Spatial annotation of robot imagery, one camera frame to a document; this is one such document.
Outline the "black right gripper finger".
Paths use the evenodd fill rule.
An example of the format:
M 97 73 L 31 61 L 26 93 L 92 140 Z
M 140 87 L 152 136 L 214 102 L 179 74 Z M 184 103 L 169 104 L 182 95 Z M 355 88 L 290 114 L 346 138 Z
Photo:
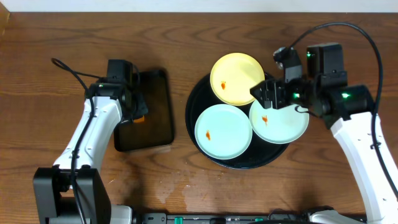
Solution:
M 258 101 L 263 108 L 270 108 L 271 101 L 262 90 L 250 90 L 250 94 Z
M 267 80 L 263 80 L 260 83 L 258 83 L 257 85 L 255 85 L 254 87 L 252 87 L 250 89 L 250 92 L 252 91 L 263 91 L 266 89 L 267 86 Z

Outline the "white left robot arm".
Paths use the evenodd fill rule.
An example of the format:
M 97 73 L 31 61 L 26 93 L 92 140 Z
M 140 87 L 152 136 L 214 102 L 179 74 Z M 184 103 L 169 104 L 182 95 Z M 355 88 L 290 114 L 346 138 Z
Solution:
M 147 114 L 138 92 L 139 69 L 110 59 L 105 77 L 84 86 L 85 106 L 76 130 L 52 167 L 39 167 L 33 178 L 41 223 L 132 223 L 133 209 L 113 205 L 100 177 L 114 129 Z

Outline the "light green plate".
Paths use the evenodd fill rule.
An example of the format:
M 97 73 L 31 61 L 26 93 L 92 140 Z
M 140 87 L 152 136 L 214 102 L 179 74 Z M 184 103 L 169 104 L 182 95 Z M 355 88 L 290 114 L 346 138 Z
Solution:
M 258 101 L 254 101 L 249 110 L 249 120 L 261 139 L 274 144 L 286 144 L 295 141 L 307 130 L 307 111 L 299 105 L 279 110 L 264 109 Z
M 252 140 L 248 116 L 227 104 L 213 105 L 203 111 L 194 128 L 199 148 L 214 159 L 229 160 L 240 156 Z

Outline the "orange green sponge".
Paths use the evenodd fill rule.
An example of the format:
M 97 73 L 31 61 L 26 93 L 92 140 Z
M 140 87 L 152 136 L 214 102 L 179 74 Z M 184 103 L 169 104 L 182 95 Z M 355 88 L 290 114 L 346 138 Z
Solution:
M 145 116 L 137 118 L 133 121 L 133 123 L 143 123 L 145 121 Z

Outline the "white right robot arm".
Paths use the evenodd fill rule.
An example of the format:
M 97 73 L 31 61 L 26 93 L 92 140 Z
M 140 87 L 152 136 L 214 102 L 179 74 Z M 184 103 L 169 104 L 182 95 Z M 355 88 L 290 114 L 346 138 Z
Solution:
M 397 223 L 397 166 L 384 139 L 368 88 L 349 86 L 340 44 L 307 47 L 308 75 L 293 48 L 281 48 L 274 60 L 283 78 L 260 82 L 250 89 L 265 108 L 301 106 L 324 120 L 341 146 L 363 198 L 368 223 Z

